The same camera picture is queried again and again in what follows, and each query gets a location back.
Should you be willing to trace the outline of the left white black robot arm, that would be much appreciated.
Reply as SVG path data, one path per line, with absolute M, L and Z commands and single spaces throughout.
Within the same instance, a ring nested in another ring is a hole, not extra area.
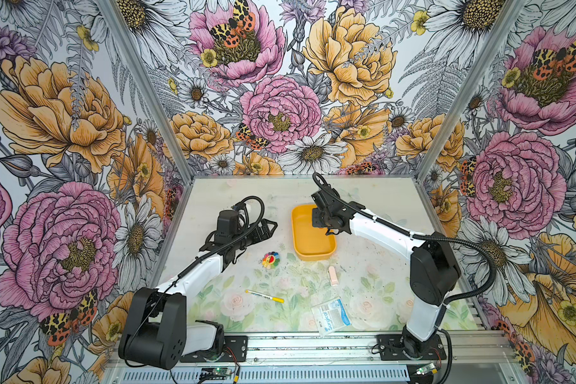
M 189 324 L 190 302 L 249 246 L 272 238 L 277 227 L 268 219 L 249 225 L 219 220 L 188 267 L 160 286 L 134 293 L 118 356 L 136 367 L 167 371 L 188 356 L 222 357 L 227 348 L 223 325 L 204 320 Z

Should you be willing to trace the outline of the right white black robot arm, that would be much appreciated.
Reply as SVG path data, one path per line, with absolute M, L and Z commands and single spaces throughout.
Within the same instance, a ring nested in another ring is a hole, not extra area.
M 347 233 L 365 238 L 409 261 L 414 295 L 411 315 L 392 350 L 420 359 L 435 344 L 448 306 L 447 299 L 461 272 L 451 247 L 435 232 L 424 235 L 380 218 L 359 203 L 343 201 L 337 191 L 319 189 L 312 195 L 312 225 L 328 235 Z

